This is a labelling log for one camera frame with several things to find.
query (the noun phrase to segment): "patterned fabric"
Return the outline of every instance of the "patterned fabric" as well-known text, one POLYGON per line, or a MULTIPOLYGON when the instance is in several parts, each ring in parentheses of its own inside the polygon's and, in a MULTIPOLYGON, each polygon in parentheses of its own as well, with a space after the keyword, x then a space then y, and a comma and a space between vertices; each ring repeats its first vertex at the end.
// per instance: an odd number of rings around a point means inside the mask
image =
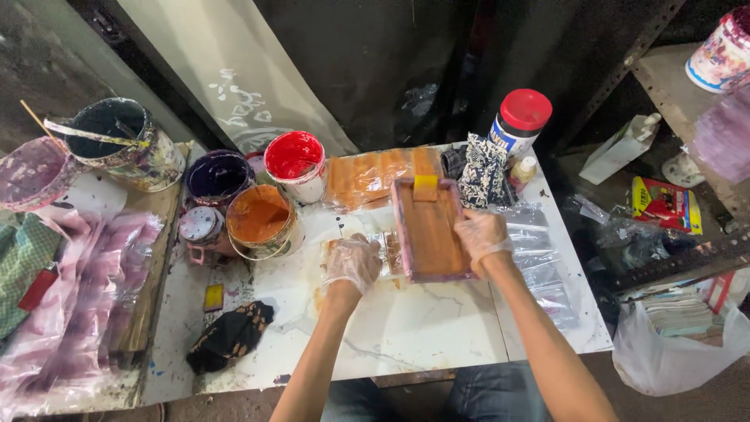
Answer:
POLYGON ((459 149, 447 149, 440 155, 440 164, 445 177, 458 180, 461 174, 464 174, 464 167, 467 165, 467 148, 463 145, 459 149))
POLYGON ((463 206, 484 209, 491 203, 498 206, 516 204, 515 188, 506 178, 507 151, 477 134, 469 133, 468 141, 466 167, 458 180, 463 206))
POLYGON ((53 259, 61 236, 33 213, 15 215, 19 227, 0 226, 0 338, 18 327, 28 312, 18 302, 53 259))
POLYGON ((229 359, 255 349, 265 328, 274 321, 274 308, 256 300, 220 316, 203 331, 187 353, 196 375, 224 369, 229 359))

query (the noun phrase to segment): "red lid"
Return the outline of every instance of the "red lid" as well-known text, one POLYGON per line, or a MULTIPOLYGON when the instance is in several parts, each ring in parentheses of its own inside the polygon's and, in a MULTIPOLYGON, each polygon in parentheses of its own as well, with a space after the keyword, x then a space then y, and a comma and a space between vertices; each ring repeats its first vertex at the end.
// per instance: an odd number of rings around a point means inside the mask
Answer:
POLYGON ((516 89, 505 96, 500 115, 510 126, 533 131, 544 126, 552 115, 552 103, 533 89, 516 89))

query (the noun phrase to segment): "white plastic bag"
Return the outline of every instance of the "white plastic bag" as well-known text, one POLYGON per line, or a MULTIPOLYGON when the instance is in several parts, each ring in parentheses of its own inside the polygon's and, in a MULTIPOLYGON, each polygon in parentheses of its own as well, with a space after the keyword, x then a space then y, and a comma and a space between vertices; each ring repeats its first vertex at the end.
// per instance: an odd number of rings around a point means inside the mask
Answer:
POLYGON ((736 306, 724 321, 724 346, 658 335, 643 304, 622 310, 612 361, 622 382, 648 396, 700 387, 750 352, 750 320, 736 306))

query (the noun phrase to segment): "brush handle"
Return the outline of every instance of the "brush handle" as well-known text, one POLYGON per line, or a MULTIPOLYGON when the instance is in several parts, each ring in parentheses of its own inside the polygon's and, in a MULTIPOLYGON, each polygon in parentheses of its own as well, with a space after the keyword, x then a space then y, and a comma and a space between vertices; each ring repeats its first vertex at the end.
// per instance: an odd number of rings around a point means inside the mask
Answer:
MULTIPOLYGON (((69 119, 57 119, 57 121, 60 123, 67 123, 70 120, 69 119)), ((63 126, 61 124, 52 122, 49 119, 44 120, 44 126, 47 127, 49 130, 59 132, 61 134, 85 137, 91 140, 96 140, 98 142, 114 143, 115 145, 122 145, 122 146, 143 146, 143 147, 149 146, 149 142, 147 140, 124 139, 121 137, 111 137, 111 136, 95 134, 95 133, 91 133, 87 131, 81 131, 78 129, 69 128, 67 126, 63 126)))

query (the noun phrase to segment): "jeans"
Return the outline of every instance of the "jeans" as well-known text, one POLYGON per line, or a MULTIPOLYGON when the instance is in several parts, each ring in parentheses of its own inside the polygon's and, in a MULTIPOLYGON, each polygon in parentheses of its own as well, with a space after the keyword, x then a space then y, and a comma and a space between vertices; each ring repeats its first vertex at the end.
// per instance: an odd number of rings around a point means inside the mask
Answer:
MULTIPOLYGON (((445 420, 545 420, 545 402, 528 362, 469 366, 456 372, 445 420)), ((403 420, 369 378, 334 381, 321 421, 403 420)))

